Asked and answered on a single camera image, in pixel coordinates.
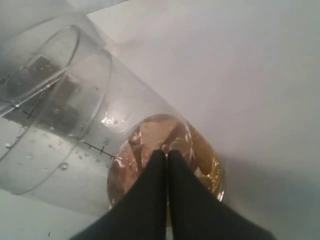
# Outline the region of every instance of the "clear plastic cup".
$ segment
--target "clear plastic cup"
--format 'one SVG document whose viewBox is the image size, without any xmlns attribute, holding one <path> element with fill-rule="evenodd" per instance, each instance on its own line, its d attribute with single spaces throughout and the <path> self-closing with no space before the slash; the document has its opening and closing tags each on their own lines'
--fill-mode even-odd
<svg viewBox="0 0 320 240">
<path fill-rule="evenodd" d="M 64 26 L 0 78 L 0 188 L 100 216 L 161 148 L 180 150 L 222 200 L 208 142 L 87 32 Z"/>
</svg>

